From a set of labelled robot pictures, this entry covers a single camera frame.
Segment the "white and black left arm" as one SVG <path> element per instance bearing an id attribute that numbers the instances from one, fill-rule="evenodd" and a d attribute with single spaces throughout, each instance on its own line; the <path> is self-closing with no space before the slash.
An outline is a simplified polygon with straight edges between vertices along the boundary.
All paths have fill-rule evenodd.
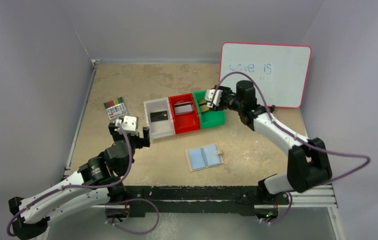
<path id="1" fill-rule="evenodd" d="M 90 158 L 79 169 L 49 189 L 28 198 L 8 201 L 13 215 L 8 236 L 30 240 L 44 233 L 56 220 L 97 204 L 128 200 L 123 184 L 137 149 L 150 147 L 150 129 L 138 131 L 138 123 L 119 119 L 108 126 L 113 144 Z"/>

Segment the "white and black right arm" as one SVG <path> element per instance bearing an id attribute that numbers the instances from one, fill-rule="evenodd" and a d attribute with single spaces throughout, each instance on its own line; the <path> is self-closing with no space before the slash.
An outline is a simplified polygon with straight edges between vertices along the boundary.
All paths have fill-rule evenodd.
<path id="1" fill-rule="evenodd" d="M 303 193 L 324 184 L 333 176 L 325 144 L 320 138 L 309 139 L 282 124 L 272 114 L 274 107 L 258 104 L 254 84 L 241 80 L 236 90 L 217 86 L 213 110 L 236 111 L 241 122 L 274 143 L 288 157 L 286 173 L 275 174 L 258 182 L 258 194 L 265 198 L 282 192 Z"/>

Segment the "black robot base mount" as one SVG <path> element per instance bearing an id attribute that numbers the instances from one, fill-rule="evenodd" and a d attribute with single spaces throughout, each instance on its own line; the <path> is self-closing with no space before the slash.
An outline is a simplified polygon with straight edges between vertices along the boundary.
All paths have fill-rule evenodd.
<path id="1" fill-rule="evenodd" d="M 113 187 L 108 206 L 119 206 L 131 218 L 146 213 L 238 214 L 274 219 L 290 202 L 286 193 L 265 193 L 262 185 L 184 186 L 129 185 Z"/>

